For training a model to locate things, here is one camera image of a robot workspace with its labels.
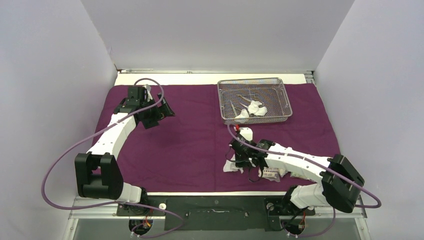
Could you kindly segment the white gauze bag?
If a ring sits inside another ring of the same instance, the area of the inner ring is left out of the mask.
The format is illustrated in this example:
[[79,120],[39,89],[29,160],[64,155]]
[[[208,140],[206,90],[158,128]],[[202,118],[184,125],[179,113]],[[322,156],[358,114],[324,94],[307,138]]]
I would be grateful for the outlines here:
[[288,173],[288,171],[284,168],[279,168],[278,173],[279,173],[279,176],[282,178]]

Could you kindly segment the pink packet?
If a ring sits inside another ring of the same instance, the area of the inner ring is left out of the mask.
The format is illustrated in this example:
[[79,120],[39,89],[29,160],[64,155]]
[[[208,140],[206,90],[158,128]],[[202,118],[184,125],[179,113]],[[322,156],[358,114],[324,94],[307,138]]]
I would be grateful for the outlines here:
[[279,176],[279,168],[276,167],[264,167],[258,170],[258,177],[269,180],[271,182],[279,183],[281,177]]

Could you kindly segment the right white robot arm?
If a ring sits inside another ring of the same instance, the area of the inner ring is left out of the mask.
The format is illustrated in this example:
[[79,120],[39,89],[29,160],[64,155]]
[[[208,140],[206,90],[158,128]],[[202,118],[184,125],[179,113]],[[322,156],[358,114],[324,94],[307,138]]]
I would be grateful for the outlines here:
[[365,180],[341,154],[315,156],[284,147],[274,141],[253,141],[253,132],[242,127],[229,142],[234,163],[239,168],[277,168],[298,174],[310,185],[294,185],[283,197],[282,207],[289,214],[300,209],[328,205],[343,213],[352,213]]

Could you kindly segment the purple cloth wrap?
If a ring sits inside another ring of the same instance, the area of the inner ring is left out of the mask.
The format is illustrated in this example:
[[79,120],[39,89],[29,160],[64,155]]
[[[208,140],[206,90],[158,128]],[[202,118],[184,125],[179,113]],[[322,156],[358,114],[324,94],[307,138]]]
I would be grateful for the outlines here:
[[[285,89],[292,115],[284,122],[251,125],[254,139],[315,156],[338,154],[338,140],[317,88],[305,83]],[[175,116],[149,129],[137,126],[118,154],[126,183],[149,193],[284,192],[309,184],[289,175],[280,182],[258,180],[257,169],[223,171],[231,135],[221,119],[215,85],[166,85],[164,96]]]

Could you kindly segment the green packet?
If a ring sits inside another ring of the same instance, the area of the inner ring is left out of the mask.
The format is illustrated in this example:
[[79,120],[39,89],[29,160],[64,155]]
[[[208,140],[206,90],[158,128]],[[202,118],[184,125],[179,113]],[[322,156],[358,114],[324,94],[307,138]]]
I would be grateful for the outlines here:
[[311,178],[309,178],[307,176],[304,176],[304,175],[301,175],[301,174],[298,174],[298,173],[295,173],[295,172],[290,172],[290,177],[291,178],[302,179],[302,180],[307,180],[307,181],[312,181]]

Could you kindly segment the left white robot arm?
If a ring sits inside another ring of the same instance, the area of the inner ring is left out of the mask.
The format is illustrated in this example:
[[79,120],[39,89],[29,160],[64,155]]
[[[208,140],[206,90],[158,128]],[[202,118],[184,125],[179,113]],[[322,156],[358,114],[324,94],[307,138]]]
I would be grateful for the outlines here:
[[78,195],[82,198],[122,202],[136,215],[149,212],[149,199],[143,187],[126,183],[117,163],[130,133],[138,125],[145,129],[158,126],[159,121],[175,116],[164,93],[155,100],[149,85],[130,86],[127,96],[115,107],[107,130],[85,153],[74,159]]

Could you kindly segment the wire mesh instrument tray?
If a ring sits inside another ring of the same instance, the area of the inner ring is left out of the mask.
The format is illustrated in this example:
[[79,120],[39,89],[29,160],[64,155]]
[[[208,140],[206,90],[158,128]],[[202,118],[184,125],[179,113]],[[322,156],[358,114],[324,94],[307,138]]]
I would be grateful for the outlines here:
[[[217,83],[219,109],[226,125],[251,125],[284,122],[293,114],[283,81],[278,77],[221,80]],[[230,101],[237,114],[250,102],[237,95],[259,101],[267,108],[262,117],[235,118]]]

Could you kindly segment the white gauze piece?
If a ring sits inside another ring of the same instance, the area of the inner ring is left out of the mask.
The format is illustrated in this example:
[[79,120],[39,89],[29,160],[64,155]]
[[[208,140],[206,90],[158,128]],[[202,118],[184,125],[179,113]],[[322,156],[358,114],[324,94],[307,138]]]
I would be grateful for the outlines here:
[[235,155],[233,155],[230,160],[227,159],[225,161],[225,164],[223,166],[222,171],[224,173],[228,173],[228,172],[240,172],[241,174],[243,174],[244,173],[243,168],[242,167],[237,167],[235,160],[236,160]]

